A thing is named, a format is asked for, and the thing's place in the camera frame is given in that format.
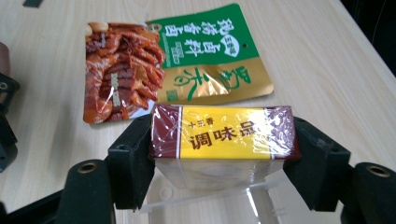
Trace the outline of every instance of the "green label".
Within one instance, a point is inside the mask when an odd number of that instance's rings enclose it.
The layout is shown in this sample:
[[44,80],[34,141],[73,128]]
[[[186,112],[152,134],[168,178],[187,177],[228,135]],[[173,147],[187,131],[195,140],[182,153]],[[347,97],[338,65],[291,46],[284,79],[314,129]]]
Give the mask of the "green label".
[[259,56],[237,4],[148,23],[159,29],[160,46],[166,53],[163,68],[232,63]]

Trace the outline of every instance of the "wooden table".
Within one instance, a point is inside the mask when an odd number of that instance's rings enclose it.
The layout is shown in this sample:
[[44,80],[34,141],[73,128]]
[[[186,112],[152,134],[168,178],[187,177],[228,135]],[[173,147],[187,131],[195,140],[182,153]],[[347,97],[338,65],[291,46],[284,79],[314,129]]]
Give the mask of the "wooden table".
[[[0,2],[0,41],[9,47],[11,75],[21,83],[7,114],[19,155],[0,174],[0,200],[8,212],[62,189],[72,165],[103,159],[131,122],[90,126],[82,121],[87,21],[141,22],[234,1],[45,0],[40,8],[23,7],[22,2]],[[371,161],[396,170],[396,79],[342,4],[236,2],[275,91],[234,105],[291,105],[295,116],[349,149],[351,165]],[[282,194],[284,207],[300,200]],[[128,223],[128,214],[119,212],[119,223]],[[338,216],[318,220],[333,223]],[[281,220],[292,219],[284,215]]]

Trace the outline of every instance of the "picture of braised meat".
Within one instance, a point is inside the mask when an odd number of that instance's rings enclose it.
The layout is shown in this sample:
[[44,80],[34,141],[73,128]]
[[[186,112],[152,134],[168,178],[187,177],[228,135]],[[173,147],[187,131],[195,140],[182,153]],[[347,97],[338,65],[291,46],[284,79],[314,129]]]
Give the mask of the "picture of braised meat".
[[128,119],[157,101],[165,76],[160,36],[144,25],[89,23],[86,27],[87,123]]

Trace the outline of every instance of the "green food packet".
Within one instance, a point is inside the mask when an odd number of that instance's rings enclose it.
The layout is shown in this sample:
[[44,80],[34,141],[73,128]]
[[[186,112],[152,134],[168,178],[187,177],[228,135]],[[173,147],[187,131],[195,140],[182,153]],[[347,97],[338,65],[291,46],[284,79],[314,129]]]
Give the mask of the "green food packet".
[[218,105],[274,89],[237,4],[144,25],[87,27],[88,123],[136,118],[155,103]]

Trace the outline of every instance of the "seasoning packet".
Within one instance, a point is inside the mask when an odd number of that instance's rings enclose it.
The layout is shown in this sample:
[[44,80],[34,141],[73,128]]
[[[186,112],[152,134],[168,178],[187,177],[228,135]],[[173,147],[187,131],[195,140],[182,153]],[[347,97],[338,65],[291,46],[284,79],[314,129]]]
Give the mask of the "seasoning packet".
[[132,119],[155,103],[218,105],[274,85],[237,4],[147,21],[87,25],[83,119]]
[[290,106],[155,105],[149,156],[182,189],[260,183],[301,158]]

